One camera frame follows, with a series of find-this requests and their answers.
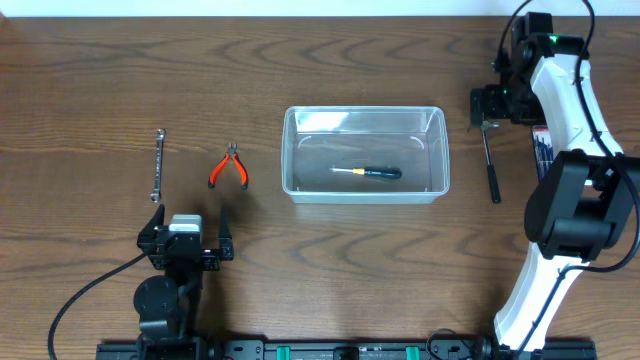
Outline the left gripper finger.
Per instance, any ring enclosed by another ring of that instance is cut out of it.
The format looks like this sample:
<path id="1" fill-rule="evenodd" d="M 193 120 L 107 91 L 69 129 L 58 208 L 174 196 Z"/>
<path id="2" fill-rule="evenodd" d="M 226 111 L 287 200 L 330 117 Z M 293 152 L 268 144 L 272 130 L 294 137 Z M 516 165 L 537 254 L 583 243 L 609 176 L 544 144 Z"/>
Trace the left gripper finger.
<path id="1" fill-rule="evenodd" d="M 140 240 L 154 240 L 157 236 L 157 229 L 164 225 L 165 206 L 160 204 L 149 222 L 139 232 Z"/>
<path id="2" fill-rule="evenodd" d="M 232 248 L 233 239 L 229 228 L 226 210 L 221 208 L 219 218 L 218 241 L 220 248 Z"/>

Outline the claw hammer black handle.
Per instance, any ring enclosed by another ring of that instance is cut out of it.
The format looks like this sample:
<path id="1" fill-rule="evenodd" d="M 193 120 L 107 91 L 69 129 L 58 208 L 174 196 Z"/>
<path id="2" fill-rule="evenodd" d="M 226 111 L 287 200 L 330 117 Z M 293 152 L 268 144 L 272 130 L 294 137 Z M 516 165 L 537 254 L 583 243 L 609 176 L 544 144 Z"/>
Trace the claw hammer black handle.
<path id="1" fill-rule="evenodd" d="M 501 194 L 500 194 L 497 175 L 496 175 L 496 171 L 495 171 L 495 167 L 494 167 L 493 159 L 491 155 L 491 148 L 489 144 L 489 134 L 488 134 L 489 130 L 492 128 L 497 128 L 498 124 L 491 123 L 487 120 L 483 120 L 482 117 L 479 117 L 477 119 L 472 119 L 470 123 L 471 123 L 471 127 L 478 128 L 482 134 L 483 146 L 484 146 L 485 157 L 487 162 L 486 169 L 487 169 L 487 177 L 488 177 L 491 201 L 494 204 L 500 204 Z"/>

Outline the precision screwdriver set case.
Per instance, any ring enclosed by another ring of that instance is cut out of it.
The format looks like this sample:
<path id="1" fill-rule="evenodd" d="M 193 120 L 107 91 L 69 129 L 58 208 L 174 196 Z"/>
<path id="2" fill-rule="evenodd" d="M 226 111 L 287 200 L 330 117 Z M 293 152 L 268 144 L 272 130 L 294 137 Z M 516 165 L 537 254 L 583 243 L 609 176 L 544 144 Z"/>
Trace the precision screwdriver set case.
<path id="1" fill-rule="evenodd" d="M 531 139 L 538 181 L 541 182 L 550 170 L 554 160 L 554 152 L 548 128 L 546 126 L 533 126 L 531 128 Z"/>

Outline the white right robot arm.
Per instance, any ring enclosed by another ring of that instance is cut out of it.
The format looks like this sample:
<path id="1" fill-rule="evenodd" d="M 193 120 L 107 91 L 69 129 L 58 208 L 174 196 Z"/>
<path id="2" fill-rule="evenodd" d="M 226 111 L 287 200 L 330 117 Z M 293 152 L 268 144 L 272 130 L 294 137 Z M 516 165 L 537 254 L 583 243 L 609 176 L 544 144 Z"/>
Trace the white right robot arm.
<path id="1" fill-rule="evenodd" d="M 549 13 L 514 14 L 511 41 L 493 63 L 500 81 L 470 92 L 470 124 L 486 133 L 508 119 L 548 138 L 537 155 L 547 169 L 528 199 L 527 257 L 494 337 L 481 359 L 585 359 L 590 344 L 547 345 L 547 329 L 572 283 L 599 272 L 594 260 L 612 248 L 639 212 L 639 160 L 608 130 L 594 94 L 590 40 L 558 34 Z"/>

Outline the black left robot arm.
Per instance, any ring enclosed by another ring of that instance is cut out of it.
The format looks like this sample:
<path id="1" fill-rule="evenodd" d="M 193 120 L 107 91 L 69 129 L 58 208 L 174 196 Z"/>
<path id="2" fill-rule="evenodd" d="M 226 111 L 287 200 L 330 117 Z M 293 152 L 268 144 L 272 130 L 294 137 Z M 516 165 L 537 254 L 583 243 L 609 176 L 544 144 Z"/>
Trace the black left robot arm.
<path id="1" fill-rule="evenodd" d="M 139 232 L 137 247 L 159 272 L 143 281 L 133 304 L 145 340 L 173 341 L 184 338 L 195 321 L 203 274 L 218 271 L 223 261 L 234 259 L 227 214 L 219 218 L 218 246 L 205 248 L 202 217 L 176 214 L 164 223 L 165 207 L 159 206 Z"/>

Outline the yellow black screwdriver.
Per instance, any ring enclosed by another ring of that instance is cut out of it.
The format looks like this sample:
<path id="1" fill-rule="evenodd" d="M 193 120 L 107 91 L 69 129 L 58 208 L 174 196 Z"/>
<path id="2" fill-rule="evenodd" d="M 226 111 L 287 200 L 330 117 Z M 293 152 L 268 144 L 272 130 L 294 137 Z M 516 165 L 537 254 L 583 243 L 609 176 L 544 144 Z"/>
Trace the yellow black screwdriver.
<path id="1" fill-rule="evenodd" d="M 402 171 L 397 168 L 376 168 L 376 167 L 336 168 L 336 167 L 332 167 L 330 171 L 333 173 L 346 173 L 346 174 L 353 174 L 353 175 L 363 176 L 363 177 L 377 177 L 377 178 L 390 179 L 390 180 L 397 180 L 402 177 Z"/>

